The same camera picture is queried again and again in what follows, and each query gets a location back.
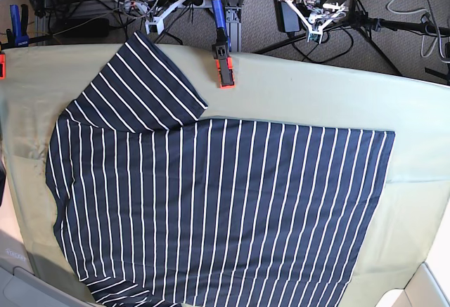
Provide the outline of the grey plastic bin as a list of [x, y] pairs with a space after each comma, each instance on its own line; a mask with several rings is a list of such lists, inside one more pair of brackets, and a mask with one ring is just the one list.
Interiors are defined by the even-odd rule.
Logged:
[[95, 306], [44, 282], [13, 256], [16, 239], [1, 231], [1, 306]]

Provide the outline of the blue orange clamp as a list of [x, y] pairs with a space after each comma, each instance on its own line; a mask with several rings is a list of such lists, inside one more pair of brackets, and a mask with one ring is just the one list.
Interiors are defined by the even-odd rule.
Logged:
[[10, 5], [10, 15], [12, 28], [6, 30], [7, 42], [1, 43], [1, 80], [6, 78], [6, 49], [27, 48], [31, 44], [54, 39], [53, 34], [44, 33], [38, 37], [29, 37], [27, 33], [29, 22], [28, 5]]
[[226, 30], [226, 20], [221, 0], [212, 0], [212, 12], [217, 31], [217, 40], [212, 45], [212, 50], [219, 74], [219, 87], [221, 89], [230, 89], [235, 86], [235, 79], [232, 59], [229, 53], [230, 46]]

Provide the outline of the aluminium frame post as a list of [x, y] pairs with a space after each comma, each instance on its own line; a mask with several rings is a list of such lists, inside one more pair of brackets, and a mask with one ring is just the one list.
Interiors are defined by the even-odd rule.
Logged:
[[222, 0], [226, 18], [226, 29], [231, 52], [241, 52], [242, 47], [242, 8], [244, 0]]

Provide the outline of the navy white striped T-shirt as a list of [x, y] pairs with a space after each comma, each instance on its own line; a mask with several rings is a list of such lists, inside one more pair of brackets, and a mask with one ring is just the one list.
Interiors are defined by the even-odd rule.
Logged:
[[381, 192], [392, 131], [205, 119], [136, 32], [59, 115], [53, 232], [104, 306], [336, 306]]

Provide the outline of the black tripod stand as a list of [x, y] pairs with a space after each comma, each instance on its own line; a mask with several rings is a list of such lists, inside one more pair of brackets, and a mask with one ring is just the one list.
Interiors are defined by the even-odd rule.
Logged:
[[[368, 11], [365, 10], [364, 6], [361, 4], [361, 0], [352, 0], [349, 16], [342, 22], [334, 24], [330, 27], [326, 27], [324, 29], [324, 33], [330, 36], [332, 32], [342, 31], [345, 34], [349, 34], [350, 30], [354, 30], [368, 45], [370, 45], [370, 47], [382, 58], [382, 60], [390, 66], [390, 68], [393, 70], [393, 73], [401, 77], [403, 74], [398, 69], [398, 67], [390, 60], [387, 54], [373, 40], [372, 33], [379, 32], [382, 29], [387, 29], [393, 32], [409, 32], [423, 38], [432, 38], [435, 42], [435, 46], [439, 49], [439, 58], [443, 63], [445, 63], [445, 65], [449, 65], [449, 43], [442, 43], [442, 40], [444, 38], [449, 38], [449, 28], [439, 27], [437, 25], [433, 10], [425, 11], [421, 16], [419, 23], [400, 22], [382, 18], [371, 18], [368, 16]], [[303, 53], [296, 46], [297, 42], [303, 41], [306, 38], [306, 33], [291, 36], [286, 40], [259, 49], [255, 51], [255, 53], [267, 54], [277, 49], [291, 46], [297, 53], [302, 56], [303, 60], [310, 63], [325, 65], [334, 60], [337, 60], [338, 58], [341, 58], [344, 55], [347, 55], [353, 49], [355, 44], [354, 37], [352, 35], [349, 35], [350, 44], [348, 49], [325, 60], [315, 60], [311, 58], [310, 53]]]

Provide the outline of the light green table cloth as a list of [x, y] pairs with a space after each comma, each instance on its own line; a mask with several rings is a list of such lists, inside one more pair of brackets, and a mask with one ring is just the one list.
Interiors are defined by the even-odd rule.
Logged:
[[[117, 50], [116, 44], [11, 49], [1, 82], [7, 173], [1, 231], [22, 244], [11, 249], [24, 268], [89, 303], [53, 236], [56, 205], [44, 160], [56, 118]], [[387, 184], [341, 305], [449, 305], [448, 87], [238, 53], [237, 85], [220, 89], [207, 51], [174, 45], [162, 51], [208, 103], [206, 117], [394, 131]]]

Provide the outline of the blue orange left clamp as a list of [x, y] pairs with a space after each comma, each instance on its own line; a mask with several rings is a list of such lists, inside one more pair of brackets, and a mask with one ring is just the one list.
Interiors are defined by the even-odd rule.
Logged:
[[6, 30], [7, 42], [1, 43], [1, 80], [6, 78], [6, 49], [27, 48], [31, 44], [54, 39], [53, 34], [44, 33], [38, 37], [29, 37], [27, 33], [29, 22], [28, 5], [10, 5], [10, 15], [12, 28]]

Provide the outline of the black power adapter brick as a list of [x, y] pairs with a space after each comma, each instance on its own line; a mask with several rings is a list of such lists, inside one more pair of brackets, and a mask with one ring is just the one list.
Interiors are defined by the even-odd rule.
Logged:
[[297, 14], [284, 0], [274, 0], [278, 31], [282, 33], [296, 33], [302, 28]]

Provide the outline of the blue orange centre clamp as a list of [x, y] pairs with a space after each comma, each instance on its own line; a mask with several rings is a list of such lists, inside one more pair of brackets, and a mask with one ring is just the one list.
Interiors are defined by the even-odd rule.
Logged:
[[232, 59], [229, 53], [230, 46], [226, 30], [226, 20], [221, 0], [212, 0], [212, 12], [217, 31], [217, 40], [212, 45], [212, 50], [219, 74], [219, 87], [221, 89], [230, 89], [235, 86], [235, 79]]

